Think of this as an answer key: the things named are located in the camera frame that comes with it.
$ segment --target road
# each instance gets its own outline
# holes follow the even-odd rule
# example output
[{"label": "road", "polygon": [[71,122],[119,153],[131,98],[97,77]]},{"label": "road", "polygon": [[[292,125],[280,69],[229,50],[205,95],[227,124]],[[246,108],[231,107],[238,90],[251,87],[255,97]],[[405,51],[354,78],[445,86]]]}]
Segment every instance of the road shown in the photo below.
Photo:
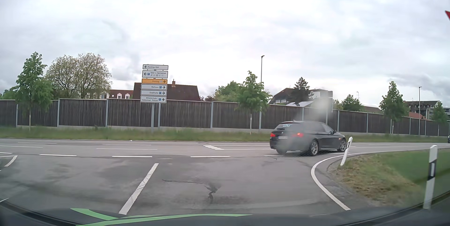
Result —
[{"label": "road", "polygon": [[[430,146],[353,143],[350,150]],[[314,182],[311,168],[339,155],[280,156],[268,143],[0,139],[0,200],[31,210],[80,207],[128,215],[329,214],[343,209]],[[324,187],[350,208],[367,206],[324,174],[328,164],[315,170]]]}]

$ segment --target car's taillight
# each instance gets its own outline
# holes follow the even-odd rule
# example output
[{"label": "car's taillight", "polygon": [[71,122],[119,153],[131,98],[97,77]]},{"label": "car's taillight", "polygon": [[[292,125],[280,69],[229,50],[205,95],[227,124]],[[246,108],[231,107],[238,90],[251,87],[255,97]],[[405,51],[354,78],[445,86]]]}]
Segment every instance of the car's taillight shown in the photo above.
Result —
[{"label": "car's taillight", "polygon": [[294,137],[303,137],[303,133],[296,133],[296,134],[293,134],[292,136],[294,136]]}]

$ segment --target sky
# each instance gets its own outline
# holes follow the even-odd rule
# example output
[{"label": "sky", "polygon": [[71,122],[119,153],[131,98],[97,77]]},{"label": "sky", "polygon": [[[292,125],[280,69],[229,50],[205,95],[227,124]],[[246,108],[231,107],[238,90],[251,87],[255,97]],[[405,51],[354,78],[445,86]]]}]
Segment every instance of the sky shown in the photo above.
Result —
[{"label": "sky", "polygon": [[0,91],[34,51],[43,63],[100,54],[112,89],[142,64],[214,93],[251,71],[272,95],[312,89],[378,106],[391,80],[404,100],[450,106],[450,0],[0,0]]}]

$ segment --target car's front wheel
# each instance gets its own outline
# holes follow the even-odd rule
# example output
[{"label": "car's front wheel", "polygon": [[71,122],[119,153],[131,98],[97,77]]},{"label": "car's front wheel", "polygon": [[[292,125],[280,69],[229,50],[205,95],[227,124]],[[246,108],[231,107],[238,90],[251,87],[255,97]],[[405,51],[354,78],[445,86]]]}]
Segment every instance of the car's front wheel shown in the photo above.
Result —
[{"label": "car's front wheel", "polygon": [[313,140],[310,145],[309,154],[310,156],[315,157],[317,156],[318,153],[319,153],[319,144],[317,143],[316,140]]},{"label": "car's front wheel", "polygon": [[339,146],[339,148],[337,149],[338,152],[344,152],[347,149],[347,142],[346,140],[342,139],[342,142]]}]

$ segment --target grass verge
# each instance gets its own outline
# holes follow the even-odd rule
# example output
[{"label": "grass verge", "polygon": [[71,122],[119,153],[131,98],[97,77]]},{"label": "grass verge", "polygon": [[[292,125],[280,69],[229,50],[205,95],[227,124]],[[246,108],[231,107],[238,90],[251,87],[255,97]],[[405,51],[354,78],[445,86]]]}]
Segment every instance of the grass verge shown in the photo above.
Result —
[{"label": "grass verge", "polygon": [[[330,173],[380,205],[413,206],[424,201],[428,150],[351,157]],[[434,197],[450,190],[450,149],[440,149]]]}]

